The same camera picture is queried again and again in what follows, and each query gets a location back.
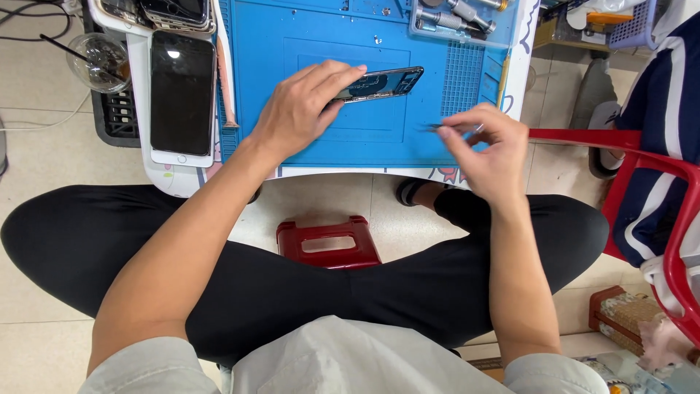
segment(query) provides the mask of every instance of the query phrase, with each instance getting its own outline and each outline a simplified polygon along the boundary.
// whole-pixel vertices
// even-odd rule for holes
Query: hand
[[[482,123],[484,131],[466,141],[450,127]],[[442,124],[437,132],[477,196],[491,208],[497,208],[524,195],[523,167],[529,133],[526,125],[488,104],[445,118]],[[481,141],[490,146],[481,152],[473,151],[471,147]]]
[[[301,69],[277,84],[249,138],[280,164],[326,131],[343,102],[323,108],[366,71],[334,60]]]

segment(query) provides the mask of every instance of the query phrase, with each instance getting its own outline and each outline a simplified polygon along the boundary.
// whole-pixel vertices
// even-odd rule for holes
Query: purple basket
[[[610,49],[636,48],[647,46],[654,50],[658,44],[652,39],[654,28],[654,13],[657,0],[647,0],[634,6],[634,19],[615,26],[610,35]]]

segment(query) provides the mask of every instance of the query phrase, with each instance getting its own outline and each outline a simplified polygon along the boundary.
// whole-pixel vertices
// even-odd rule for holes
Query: black pants
[[[542,266],[556,292],[600,255],[608,223],[569,197],[529,200]],[[34,283],[95,317],[119,270],[183,201],[151,185],[68,186],[19,206],[0,237]],[[319,269],[227,242],[187,320],[198,356],[230,367],[325,315],[412,328],[446,348],[491,331],[489,206],[451,189],[435,209],[470,235],[367,269]]]

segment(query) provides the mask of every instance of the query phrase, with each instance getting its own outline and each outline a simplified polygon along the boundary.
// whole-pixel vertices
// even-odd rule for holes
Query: white shirt
[[[505,369],[502,385],[414,330],[336,316],[256,349],[234,366],[232,385],[224,386],[224,394],[609,393],[596,372],[562,355],[520,357]],[[105,360],[80,388],[83,393],[220,391],[187,341],[160,337]]]

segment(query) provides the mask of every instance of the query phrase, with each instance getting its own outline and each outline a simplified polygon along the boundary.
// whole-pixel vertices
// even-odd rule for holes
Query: cable
[[[29,127],[29,128],[0,128],[0,131],[44,130],[44,129],[49,128],[49,127],[58,126],[59,124],[62,124],[62,123],[64,123],[64,122],[68,121],[70,118],[73,117],[73,115],[75,115],[75,114],[78,113],[78,110],[83,106],[83,103],[88,99],[88,97],[90,96],[90,93],[92,93],[92,91],[91,91],[91,90],[88,90],[88,91],[87,91],[87,95],[85,95],[85,98],[83,98],[83,100],[80,101],[80,104],[78,104],[78,108],[76,108],[76,110],[73,111],[72,114],[68,115],[67,118],[65,118],[64,120],[62,120],[62,121],[60,121],[60,122],[58,122],[58,123],[54,123],[54,124],[48,125],[48,126],[41,126],[41,127]]]
[[[2,17],[2,19],[0,19],[0,26],[2,26],[3,23],[7,22],[8,20],[10,20],[12,17],[15,17],[15,16],[22,16],[22,17],[41,17],[41,16],[47,16],[47,17],[48,17],[48,16],[54,16],[54,15],[58,15],[58,16],[65,15],[65,17],[66,17],[66,27],[65,27],[65,28],[63,29],[63,31],[60,32],[57,36],[51,37],[52,39],[59,39],[59,38],[65,36],[65,35],[68,33],[68,31],[71,29],[71,16],[63,9],[63,7],[60,6],[60,4],[58,4],[58,1],[59,1],[59,0],[38,0],[38,1],[33,1],[33,2],[29,3],[29,4],[25,4],[25,5],[23,5],[23,6],[19,7],[19,8],[16,8],[16,9],[13,10],[13,11],[5,10],[5,9],[0,9],[0,12],[7,13],[7,15],[5,15],[4,17]],[[37,15],[34,15],[34,14],[25,14],[25,13],[22,12],[22,11],[28,9],[28,8],[32,8],[32,7],[36,7],[36,6],[46,6],[46,5],[48,5],[48,6],[56,6],[56,7],[58,7],[58,8],[61,8],[61,11],[63,12],[63,14],[51,13],[51,14],[37,14]],[[42,41],[43,41],[42,39],[23,39],[23,38],[21,38],[21,37],[7,37],[7,36],[0,36],[0,39],[2,39],[2,40],[10,40],[10,41],[24,41],[24,42],[42,42]]]

